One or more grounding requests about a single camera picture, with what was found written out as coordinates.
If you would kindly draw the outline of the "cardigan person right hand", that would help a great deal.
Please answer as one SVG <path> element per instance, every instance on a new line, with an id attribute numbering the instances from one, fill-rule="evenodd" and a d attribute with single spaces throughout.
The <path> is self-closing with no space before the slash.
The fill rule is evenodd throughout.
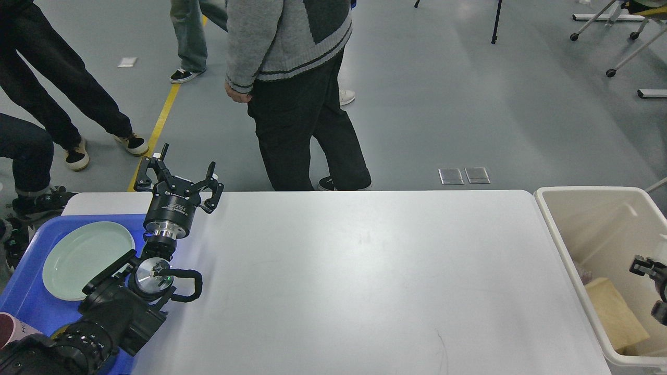
<path id="1" fill-rule="evenodd" d="M 228 82 L 225 82 L 225 92 L 227 96 L 238 104 L 248 104 L 252 100 L 252 95 L 249 93 L 240 93 L 234 90 Z"/>

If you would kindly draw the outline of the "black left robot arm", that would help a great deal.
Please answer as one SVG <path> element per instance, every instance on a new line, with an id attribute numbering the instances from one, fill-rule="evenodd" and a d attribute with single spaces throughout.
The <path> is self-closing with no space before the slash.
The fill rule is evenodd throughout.
<path id="1" fill-rule="evenodd" d="M 195 211 L 208 214 L 219 203 L 223 183 L 210 163 L 193 182 L 171 174 L 168 145 L 140 163 L 136 191 L 152 192 L 143 221 L 145 244 L 109 262 L 82 287 L 80 318 L 53 335 L 19 333 L 2 346 L 2 374 L 101 374 L 120 351 L 133 356 L 165 322 L 169 301 L 189 303 L 202 294 L 195 270 L 173 268 L 177 240 L 190 234 Z"/>

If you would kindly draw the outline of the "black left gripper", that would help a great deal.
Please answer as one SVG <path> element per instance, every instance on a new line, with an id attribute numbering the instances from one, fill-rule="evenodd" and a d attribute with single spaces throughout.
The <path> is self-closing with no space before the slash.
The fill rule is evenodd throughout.
<path id="1" fill-rule="evenodd" d="M 168 150 L 169 143 L 164 143 L 160 152 L 143 157 L 133 190 L 150 192 L 152 195 L 143 223 L 145 231 L 154 235 L 166 232 L 164 236 L 177 240 L 190 235 L 198 207 L 211 214 L 219 206 L 224 185 L 218 181 L 215 162 L 212 161 L 205 178 L 190 187 L 190 197 L 177 195 L 176 178 L 164 162 Z"/>

